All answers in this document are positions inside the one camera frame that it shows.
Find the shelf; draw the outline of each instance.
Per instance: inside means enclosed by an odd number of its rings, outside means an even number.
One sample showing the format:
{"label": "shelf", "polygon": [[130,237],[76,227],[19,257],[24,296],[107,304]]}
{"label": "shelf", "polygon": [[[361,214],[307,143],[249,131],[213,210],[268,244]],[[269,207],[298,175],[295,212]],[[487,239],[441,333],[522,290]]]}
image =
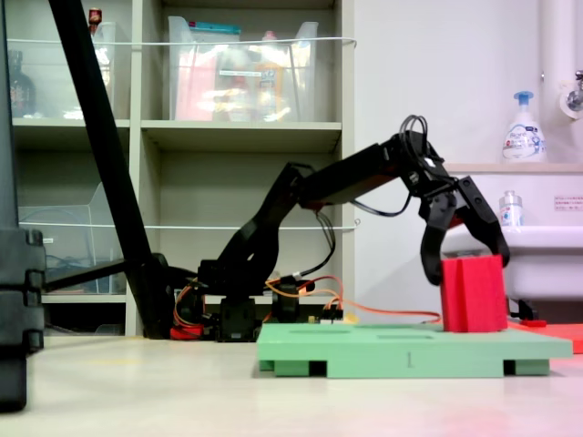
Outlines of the shelf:
{"label": "shelf", "polygon": [[525,162],[521,164],[447,164],[450,173],[489,173],[489,174],[583,174],[583,163],[541,163]]}
{"label": "shelf", "polygon": [[[207,305],[219,305],[222,296],[207,296],[205,303]],[[271,305],[271,296],[253,296],[257,305]],[[332,299],[331,296],[306,296],[300,298],[301,305],[325,305]]]}
{"label": "shelf", "polygon": [[[84,120],[14,118],[15,144],[22,151],[89,151]],[[129,120],[117,120],[119,139],[129,151]]]}
{"label": "shelf", "polygon": [[165,5],[229,9],[332,9],[336,0],[163,0]]}
{"label": "shelf", "polygon": [[43,303],[126,303],[125,294],[59,294],[42,296]]}
{"label": "shelf", "polygon": [[331,153],[342,123],[230,123],[144,120],[142,130],[164,151]]}

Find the white shelving unit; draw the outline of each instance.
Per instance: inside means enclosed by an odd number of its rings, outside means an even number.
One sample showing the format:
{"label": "white shelving unit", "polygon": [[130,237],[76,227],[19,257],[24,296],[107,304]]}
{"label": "white shelving unit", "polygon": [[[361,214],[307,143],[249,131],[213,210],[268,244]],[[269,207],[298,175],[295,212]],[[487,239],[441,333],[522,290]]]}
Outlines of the white shelving unit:
{"label": "white shelving unit", "polygon": [[[241,40],[261,39],[273,30],[280,39],[294,37],[306,21],[319,23],[318,36],[353,37],[354,0],[95,0],[104,21],[116,21],[129,40],[131,71],[128,114],[117,121],[128,167],[144,222],[148,225],[234,226],[244,224],[259,208],[272,182],[289,161],[323,168],[354,152],[353,44],[318,43],[316,61],[317,122],[224,123],[169,120],[169,48],[141,46],[168,41],[168,16],[189,21],[240,25]],[[45,0],[8,0],[8,37],[57,40]],[[87,203],[99,182],[82,120],[15,119],[19,204]],[[352,206],[328,208],[337,227],[352,227]],[[286,227],[313,228],[309,211],[295,209]],[[148,229],[153,251],[171,265],[198,268],[214,259],[232,230]],[[338,248],[321,274],[343,279],[353,299],[354,234],[338,231]],[[283,230],[276,270],[309,268],[327,253],[321,232]],[[329,299],[302,298],[301,304],[323,305]],[[131,294],[127,296],[50,295],[43,302],[126,302],[125,332],[141,333]],[[208,297],[210,305],[220,303]],[[271,298],[258,297],[260,305]]]}

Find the white floor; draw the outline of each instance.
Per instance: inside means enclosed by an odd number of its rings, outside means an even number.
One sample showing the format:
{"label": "white floor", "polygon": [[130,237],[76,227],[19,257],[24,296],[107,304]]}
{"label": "white floor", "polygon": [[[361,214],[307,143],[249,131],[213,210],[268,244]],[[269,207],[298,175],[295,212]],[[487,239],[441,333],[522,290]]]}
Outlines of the white floor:
{"label": "white floor", "polygon": [[583,356],[550,377],[260,376],[254,344],[48,339],[2,437],[583,436]]}

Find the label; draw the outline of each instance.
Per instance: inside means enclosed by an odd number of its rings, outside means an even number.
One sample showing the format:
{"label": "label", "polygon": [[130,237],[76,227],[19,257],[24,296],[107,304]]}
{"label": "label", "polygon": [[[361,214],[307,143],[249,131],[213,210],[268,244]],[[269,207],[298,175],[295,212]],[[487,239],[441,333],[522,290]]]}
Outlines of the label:
{"label": "label", "polygon": [[500,221],[502,226],[524,226],[524,216],[520,205],[504,205],[500,209]]}
{"label": "label", "polygon": [[506,135],[502,155],[507,159],[530,158],[547,151],[543,133],[534,126],[514,125]]}
{"label": "label", "polygon": [[220,76],[261,77],[261,71],[219,70]]}
{"label": "label", "polygon": [[583,211],[583,196],[555,196],[555,211]]}

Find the faucet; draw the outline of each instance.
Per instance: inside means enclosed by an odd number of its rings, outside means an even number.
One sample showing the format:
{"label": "faucet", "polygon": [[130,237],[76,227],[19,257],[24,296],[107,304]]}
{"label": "faucet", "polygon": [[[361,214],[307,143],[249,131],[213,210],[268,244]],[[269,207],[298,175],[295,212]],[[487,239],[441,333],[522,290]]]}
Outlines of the faucet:
{"label": "faucet", "polygon": [[571,91],[567,96],[567,106],[570,110],[579,112],[583,111],[583,70],[575,72],[578,89]]}

